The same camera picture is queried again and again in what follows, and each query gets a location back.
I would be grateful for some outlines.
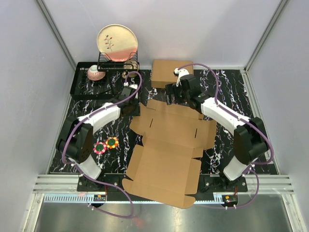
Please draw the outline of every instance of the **white wall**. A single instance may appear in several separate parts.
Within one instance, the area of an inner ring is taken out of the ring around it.
[[[73,69],[34,0],[0,1],[0,225],[16,232],[46,171]]]
[[[155,58],[244,66],[280,0],[45,0],[76,62],[98,59],[97,34],[123,24],[141,66]]]
[[[249,70],[282,173],[309,225],[309,1],[290,1]]]

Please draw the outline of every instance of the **black wire rack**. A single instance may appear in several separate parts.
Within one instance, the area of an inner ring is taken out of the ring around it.
[[[112,61],[112,59],[106,53],[99,53],[98,56],[98,71],[99,72],[130,72],[138,70],[137,51],[131,52],[128,60],[126,61]]]
[[[70,94],[75,100],[108,100],[114,97],[114,89],[109,73],[98,81],[87,77],[87,71],[96,62],[78,62]]]

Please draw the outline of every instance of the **metal floor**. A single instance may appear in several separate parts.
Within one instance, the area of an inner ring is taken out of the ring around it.
[[[240,196],[239,205],[249,196]],[[128,204],[106,204],[102,208],[129,214]],[[111,217],[91,211],[85,204],[44,203],[36,232],[290,232],[280,195],[259,195],[248,207],[237,210],[209,209],[194,204],[179,209],[164,204],[136,204],[134,219]]]

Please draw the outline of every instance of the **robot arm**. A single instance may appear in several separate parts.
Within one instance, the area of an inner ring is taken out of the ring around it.
[[[68,117],[64,121],[56,143],[56,149],[60,153],[63,153],[65,144],[73,128],[79,122],[87,118],[87,120],[83,122],[71,139],[66,156],[70,161],[75,163],[75,165],[77,165],[83,173],[92,179],[97,179],[101,174],[101,169],[97,166],[91,156],[91,151],[93,150],[93,134],[109,122],[118,119],[120,116],[129,115],[133,110],[135,110],[135,107],[138,107],[139,100],[136,99],[136,97],[124,102],[121,105],[108,107],[113,103],[125,99],[136,89],[137,85],[125,86],[120,96],[117,99],[111,99],[111,102],[105,103],[102,107],[97,109],[98,113],[90,113],[78,118]]]
[[[199,80],[188,71],[175,69],[174,74],[178,76],[177,83],[166,85],[167,104],[186,102],[192,109],[216,120],[234,136],[234,157],[223,174],[229,181],[236,180],[269,149],[259,133],[245,123],[250,122],[266,135],[263,121],[258,117],[250,119],[243,116],[216,101],[211,94],[202,93]]]

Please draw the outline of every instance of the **poker chip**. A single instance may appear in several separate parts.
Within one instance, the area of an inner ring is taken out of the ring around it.
[[[93,151],[98,154],[98,155],[102,155],[105,151],[106,151],[106,144],[103,142],[97,142],[97,144],[95,145],[95,147],[93,148]]]
[[[116,137],[109,137],[106,140],[106,146],[109,149],[113,149],[113,148],[117,147],[118,145],[119,145],[119,141]]]

